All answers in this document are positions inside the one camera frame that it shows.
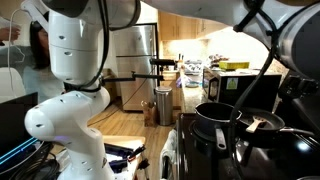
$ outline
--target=microwave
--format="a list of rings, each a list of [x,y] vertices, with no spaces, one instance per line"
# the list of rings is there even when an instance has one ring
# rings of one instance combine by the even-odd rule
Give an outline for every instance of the microwave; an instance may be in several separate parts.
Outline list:
[[[258,70],[221,71],[203,68],[202,87],[208,102],[235,105],[242,93],[258,75]],[[243,103],[251,107],[272,111],[281,81],[280,73],[266,72]]]

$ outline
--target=wooden floor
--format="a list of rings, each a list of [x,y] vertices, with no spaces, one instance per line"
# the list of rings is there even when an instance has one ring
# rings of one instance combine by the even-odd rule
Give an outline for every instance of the wooden floor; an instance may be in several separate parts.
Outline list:
[[[142,112],[122,111],[121,101],[112,103],[105,111],[95,116],[88,122],[88,126],[101,131],[103,135],[144,136],[145,156],[150,166],[147,168],[150,180],[160,179],[159,157],[163,145],[168,137],[171,126],[144,127]],[[145,179],[145,172],[138,170],[139,180]]]

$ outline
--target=frying pan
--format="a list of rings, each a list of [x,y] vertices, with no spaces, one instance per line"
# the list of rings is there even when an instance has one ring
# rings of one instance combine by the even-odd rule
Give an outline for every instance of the frying pan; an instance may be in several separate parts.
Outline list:
[[[277,115],[255,108],[242,108],[240,110],[242,116],[238,121],[241,129],[245,131],[253,123],[253,116],[264,118],[266,122],[263,126],[258,126],[254,133],[252,134],[275,134],[279,132],[289,132],[294,134],[301,134],[307,136],[315,136],[311,131],[305,131],[301,129],[286,127],[284,121]]]

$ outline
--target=stove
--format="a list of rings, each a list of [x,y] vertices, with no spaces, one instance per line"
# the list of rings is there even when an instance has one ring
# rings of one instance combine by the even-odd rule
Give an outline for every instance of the stove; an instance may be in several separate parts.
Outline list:
[[[177,120],[178,179],[235,179],[236,171],[228,153],[216,151],[214,142],[199,136],[193,128],[195,117],[194,113],[182,113]],[[238,138],[236,153],[244,179],[292,180],[320,176],[320,141],[290,133],[278,141],[279,146],[259,148]]]

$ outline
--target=appliance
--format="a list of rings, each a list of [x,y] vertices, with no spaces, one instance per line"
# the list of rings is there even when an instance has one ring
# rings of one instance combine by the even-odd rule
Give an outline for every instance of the appliance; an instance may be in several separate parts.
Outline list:
[[[258,70],[250,69],[221,71],[204,67],[202,87],[207,93],[208,101],[235,105],[258,73]],[[280,80],[281,74],[266,72],[247,97],[243,107],[272,111]]]
[[[33,145],[38,140],[27,132],[24,119],[27,111],[37,104],[37,92],[0,104],[0,174],[35,150]]]
[[[177,179],[234,179],[235,168],[229,157],[221,156],[213,142],[204,140],[194,131],[195,117],[195,113],[185,113],[177,120]],[[252,147],[248,153],[248,142],[239,138],[236,153],[244,179],[291,180],[319,176],[320,140],[311,139],[286,133],[279,139],[279,146]]]
[[[152,58],[159,59],[157,23],[136,24],[113,33],[118,77],[138,74],[154,75]],[[123,110],[142,111],[141,101],[154,102],[154,79],[138,78],[120,82]]]

